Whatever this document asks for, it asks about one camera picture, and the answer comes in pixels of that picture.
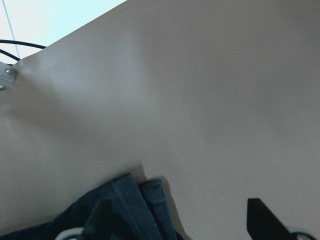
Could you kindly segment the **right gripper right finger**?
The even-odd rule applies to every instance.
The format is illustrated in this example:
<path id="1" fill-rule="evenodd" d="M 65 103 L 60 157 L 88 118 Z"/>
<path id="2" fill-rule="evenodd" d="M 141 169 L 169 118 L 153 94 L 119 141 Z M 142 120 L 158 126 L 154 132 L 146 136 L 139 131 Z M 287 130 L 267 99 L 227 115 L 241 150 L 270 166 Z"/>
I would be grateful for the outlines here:
<path id="1" fill-rule="evenodd" d="M 260 198 L 247 200 L 246 229 L 252 240 L 291 240 L 292 235 Z"/>

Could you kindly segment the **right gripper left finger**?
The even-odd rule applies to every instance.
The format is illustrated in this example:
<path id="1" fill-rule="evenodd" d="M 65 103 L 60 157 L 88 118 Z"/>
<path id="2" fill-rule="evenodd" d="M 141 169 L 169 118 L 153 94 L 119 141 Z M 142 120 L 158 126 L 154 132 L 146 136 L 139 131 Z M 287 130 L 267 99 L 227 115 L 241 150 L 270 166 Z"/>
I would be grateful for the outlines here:
<path id="1" fill-rule="evenodd" d="M 99 200 L 86 221 L 81 236 L 84 240 L 110 240 L 112 234 L 111 221 L 111 200 Z"/>

